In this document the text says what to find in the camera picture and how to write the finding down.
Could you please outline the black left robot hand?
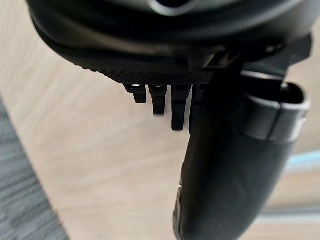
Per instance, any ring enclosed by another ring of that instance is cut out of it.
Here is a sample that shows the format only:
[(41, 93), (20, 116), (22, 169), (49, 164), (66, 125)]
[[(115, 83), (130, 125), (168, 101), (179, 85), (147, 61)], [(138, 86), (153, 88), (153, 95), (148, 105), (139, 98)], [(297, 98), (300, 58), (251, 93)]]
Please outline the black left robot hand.
[(29, 0), (32, 23), (58, 55), (151, 95), (185, 159), (173, 212), (178, 240), (237, 240), (275, 188), (310, 108), (285, 82), (310, 57), (317, 0)]

